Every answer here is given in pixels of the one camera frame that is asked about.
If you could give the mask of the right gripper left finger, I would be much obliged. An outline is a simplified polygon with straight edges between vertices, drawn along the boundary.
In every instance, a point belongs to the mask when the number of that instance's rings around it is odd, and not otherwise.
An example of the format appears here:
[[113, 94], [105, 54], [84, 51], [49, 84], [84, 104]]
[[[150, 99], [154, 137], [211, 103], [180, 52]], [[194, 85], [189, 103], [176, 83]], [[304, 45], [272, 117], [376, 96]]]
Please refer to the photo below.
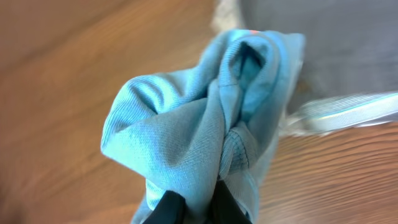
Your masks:
[[185, 199], [167, 190], [143, 224], [183, 224], [186, 211]]

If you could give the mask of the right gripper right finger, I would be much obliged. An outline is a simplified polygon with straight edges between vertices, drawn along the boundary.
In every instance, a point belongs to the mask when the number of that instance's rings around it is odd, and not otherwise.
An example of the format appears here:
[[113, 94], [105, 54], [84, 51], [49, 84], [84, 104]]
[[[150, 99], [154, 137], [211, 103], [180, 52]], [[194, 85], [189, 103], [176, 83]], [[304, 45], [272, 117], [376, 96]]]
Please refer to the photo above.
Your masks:
[[216, 183], [211, 200], [211, 220], [214, 224], [251, 224], [223, 180]]

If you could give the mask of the light blue printed t-shirt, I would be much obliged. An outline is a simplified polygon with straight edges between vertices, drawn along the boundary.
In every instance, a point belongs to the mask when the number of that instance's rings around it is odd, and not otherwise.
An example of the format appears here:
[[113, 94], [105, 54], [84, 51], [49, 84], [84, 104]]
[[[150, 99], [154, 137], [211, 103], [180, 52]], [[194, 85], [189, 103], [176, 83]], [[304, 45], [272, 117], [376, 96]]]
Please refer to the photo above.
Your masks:
[[217, 181], [255, 222], [259, 187], [302, 66], [305, 37], [234, 29], [186, 70], [123, 85], [105, 120], [101, 152], [146, 180], [133, 217], [143, 223], [168, 190], [187, 203], [186, 223], [208, 223]]

